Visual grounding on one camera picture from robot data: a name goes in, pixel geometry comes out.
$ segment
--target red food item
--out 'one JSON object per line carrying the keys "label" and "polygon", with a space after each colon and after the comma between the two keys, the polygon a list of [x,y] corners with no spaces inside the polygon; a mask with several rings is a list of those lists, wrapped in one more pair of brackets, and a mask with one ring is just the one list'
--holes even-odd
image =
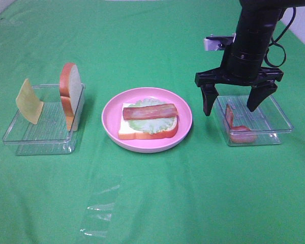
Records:
{"label": "red food item", "polygon": [[[246,126],[234,126],[231,128],[232,131],[251,131],[249,127]],[[245,135],[245,134],[239,134],[239,135],[233,135],[230,134],[230,140],[234,143],[251,143],[254,142],[257,138],[257,135]]]}
{"label": "red food item", "polygon": [[[225,118],[229,124],[229,128],[231,131],[251,131],[251,129],[247,126],[233,126],[234,114],[229,104],[226,105]],[[257,139],[257,135],[254,134],[233,135],[230,133],[229,138],[234,143],[251,143]]]}
{"label": "red food item", "polygon": [[126,107],[123,109],[124,120],[171,118],[177,115],[177,109],[172,103],[145,107]]}

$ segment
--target robotic arm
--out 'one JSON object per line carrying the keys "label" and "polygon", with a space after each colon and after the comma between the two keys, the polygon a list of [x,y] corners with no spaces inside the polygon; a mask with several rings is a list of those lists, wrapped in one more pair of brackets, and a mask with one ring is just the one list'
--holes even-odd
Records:
{"label": "robotic arm", "polygon": [[247,107],[254,111],[277,90],[275,81],[284,73],[278,68],[261,67],[277,22],[289,7],[305,6],[305,0],[239,0],[242,11],[233,37],[209,37],[224,50],[219,68],[196,73],[195,83],[201,88],[203,111],[211,113],[219,95],[215,84],[251,86]]}

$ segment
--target transparent tray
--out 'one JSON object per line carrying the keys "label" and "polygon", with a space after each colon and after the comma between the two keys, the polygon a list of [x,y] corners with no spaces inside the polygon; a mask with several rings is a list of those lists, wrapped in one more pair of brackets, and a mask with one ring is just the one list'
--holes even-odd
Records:
{"label": "transparent tray", "polygon": [[75,131],[84,104],[84,89],[76,109],[71,130],[67,130],[66,117],[62,108],[59,84],[32,86],[38,98],[44,102],[38,124],[33,125],[17,110],[6,133],[3,143],[10,145],[16,155],[70,154],[76,146],[78,131]]}
{"label": "transparent tray", "polygon": [[[279,104],[269,96],[254,112],[247,108],[248,95],[219,96],[215,101],[215,110],[225,140],[229,146],[280,144],[281,135],[290,133],[293,125],[286,117]],[[230,128],[226,119],[226,106],[233,112],[233,126],[246,126],[250,131],[236,131]],[[254,138],[249,142],[236,142],[244,138]]]}

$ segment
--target clear plastic sheet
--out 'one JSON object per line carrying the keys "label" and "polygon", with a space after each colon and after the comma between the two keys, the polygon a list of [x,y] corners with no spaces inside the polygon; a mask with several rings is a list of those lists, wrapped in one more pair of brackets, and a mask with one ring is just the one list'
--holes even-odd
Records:
{"label": "clear plastic sheet", "polygon": [[104,176],[94,181],[75,244],[105,243],[121,178],[115,175]]}

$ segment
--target cheese slice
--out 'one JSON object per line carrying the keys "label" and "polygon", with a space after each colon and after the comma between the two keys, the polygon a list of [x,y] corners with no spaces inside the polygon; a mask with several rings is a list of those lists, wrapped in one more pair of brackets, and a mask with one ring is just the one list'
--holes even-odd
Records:
{"label": "cheese slice", "polygon": [[44,102],[36,96],[30,82],[25,79],[16,98],[16,104],[21,114],[34,125],[37,125]]}

